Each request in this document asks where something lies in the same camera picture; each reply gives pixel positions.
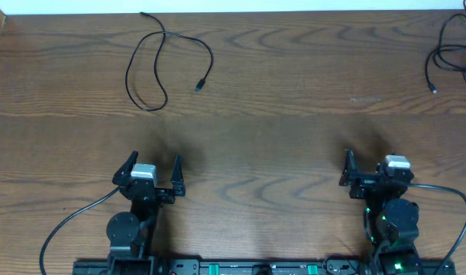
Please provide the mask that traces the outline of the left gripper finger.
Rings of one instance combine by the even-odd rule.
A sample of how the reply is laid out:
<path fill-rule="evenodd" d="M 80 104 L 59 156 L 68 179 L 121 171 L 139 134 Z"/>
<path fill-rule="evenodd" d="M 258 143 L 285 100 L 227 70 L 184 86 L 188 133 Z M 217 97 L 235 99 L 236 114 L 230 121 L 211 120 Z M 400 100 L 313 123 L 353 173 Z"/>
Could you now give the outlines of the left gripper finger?
<path fill-rule="evenodd" d="M 130 183 L 134 178 L 131 176 L 131 171 L 137 162 L 138 152 L 134 150 L 129 158 L 121 165 L 115 172 L 112 182 L 113 183 Z"/>
<path fill-rule="evenodd" d="M 173 172 L 170 178 L 170 182 L 172 183 L 175 196 L 186 195 L 186 187 L 184 183 L 181 164 L 182 164 L 182 157 L 180 155 L 176 155 L 176 159 L 173 165 Z"/>

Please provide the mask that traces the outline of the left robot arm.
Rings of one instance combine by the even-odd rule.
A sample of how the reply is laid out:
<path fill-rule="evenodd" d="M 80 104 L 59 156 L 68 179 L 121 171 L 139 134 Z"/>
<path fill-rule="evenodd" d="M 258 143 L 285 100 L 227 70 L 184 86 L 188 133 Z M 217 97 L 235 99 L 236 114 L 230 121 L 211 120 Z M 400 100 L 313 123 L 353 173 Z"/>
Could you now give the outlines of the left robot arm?
<path fill-rule="evenodd" d="M 174 204 L 176 198 L 186 195 L 181 167 L 182 157 L 176 156 L 170 188 L 157 186 L 157 169 L 152 164 L 138 163 L 138 152 L 115 172 L 112 182 L 131 202 L 127 212 L 119 212 L 108 222 L 106 234 L 110 240 L 107 275 L 164 274 L 169 272 L 165 260 L 151 251 L 154 231 L 160 209 Z"/>

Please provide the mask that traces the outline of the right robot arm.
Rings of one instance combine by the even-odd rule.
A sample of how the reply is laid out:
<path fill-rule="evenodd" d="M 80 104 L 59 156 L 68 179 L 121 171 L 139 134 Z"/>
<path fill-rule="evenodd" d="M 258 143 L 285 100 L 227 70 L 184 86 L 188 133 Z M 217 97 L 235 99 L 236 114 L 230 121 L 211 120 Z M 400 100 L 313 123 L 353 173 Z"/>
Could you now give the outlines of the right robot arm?
<path fill-rule="evenodd" d="M 360 274 L 424 273 L 415 246 L 419 237 L 419 207 L 402 197 L 413 178 L 410 163 L 404 156 L 387 155 L 374 173 L 366 173 L 356 164 L 354 151 L 345 151 L 339 185 L 350 188 L 352 199 L 365 201 L 364 232 L 374 246 L 361 263 Z"/>

